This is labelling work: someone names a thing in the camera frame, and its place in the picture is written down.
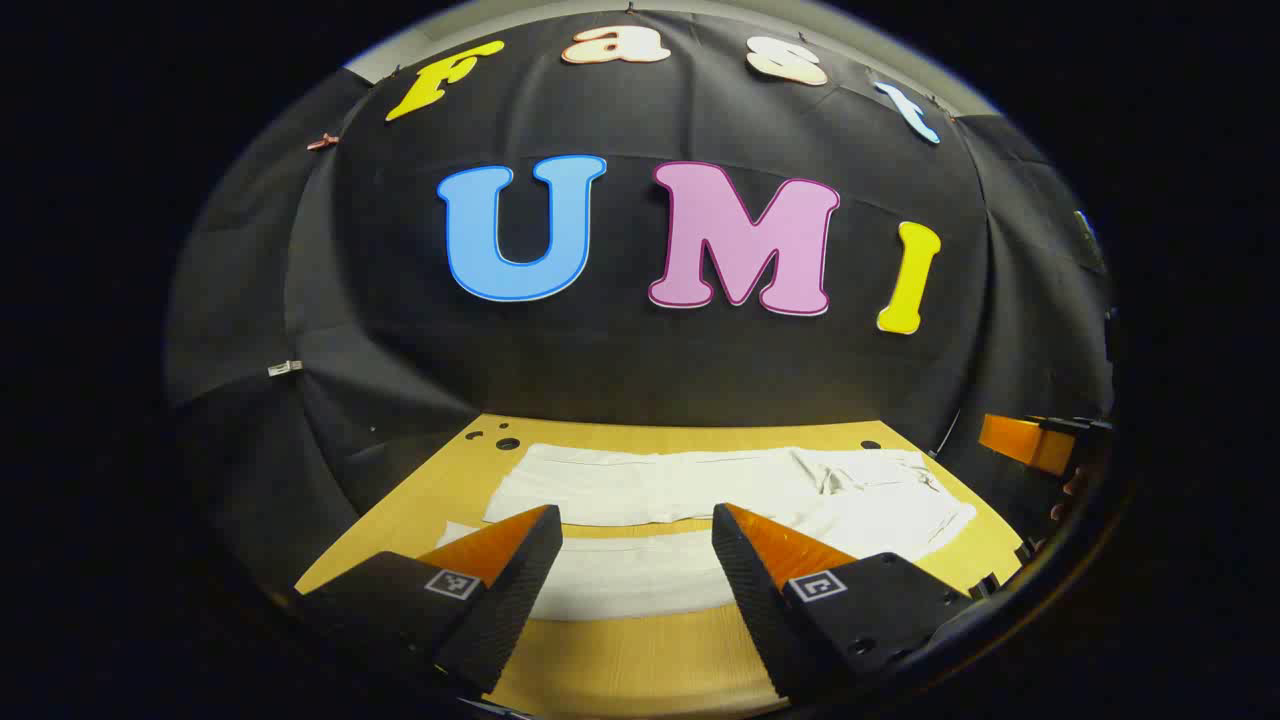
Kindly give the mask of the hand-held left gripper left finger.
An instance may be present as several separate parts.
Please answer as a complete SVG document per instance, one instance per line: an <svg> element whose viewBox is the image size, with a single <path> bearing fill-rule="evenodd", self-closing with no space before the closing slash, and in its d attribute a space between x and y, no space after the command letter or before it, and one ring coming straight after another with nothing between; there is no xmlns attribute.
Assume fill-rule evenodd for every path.
<svg viewBox="0 0 1280 720"><path fill-rule="evenodd" d="M302 618L412 691L495 689L562 547L544 503L419 557L380 551L300 597Z"/></svg>

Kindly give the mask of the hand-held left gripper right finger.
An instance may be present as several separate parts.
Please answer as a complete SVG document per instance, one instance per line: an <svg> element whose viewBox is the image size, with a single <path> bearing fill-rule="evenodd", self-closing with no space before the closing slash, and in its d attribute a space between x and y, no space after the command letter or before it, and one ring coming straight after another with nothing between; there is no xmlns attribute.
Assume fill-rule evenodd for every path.
<svg viewBox="0 0 1280 720"><path fill-rule="evenodd" d="M879 684L973 615L991 579L957 591L895 552L856 559L733 503L712 544L774 692L812 701Z"/></svg>

